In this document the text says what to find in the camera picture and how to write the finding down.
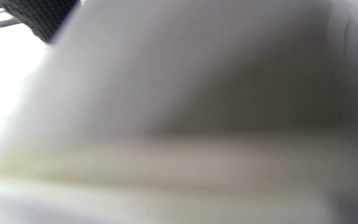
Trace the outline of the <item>person's right hand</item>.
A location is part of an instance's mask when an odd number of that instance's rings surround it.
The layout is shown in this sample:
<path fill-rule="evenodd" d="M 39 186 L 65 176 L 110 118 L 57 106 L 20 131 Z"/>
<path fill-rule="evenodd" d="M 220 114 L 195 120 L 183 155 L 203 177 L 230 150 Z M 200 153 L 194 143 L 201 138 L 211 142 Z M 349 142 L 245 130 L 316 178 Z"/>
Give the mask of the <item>person's right hand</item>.
<path fill-rule="evenodd" d="M 28 26 L 41 41 L 52 43 L 80 0 L 0 0 L 0 7 Z"/>

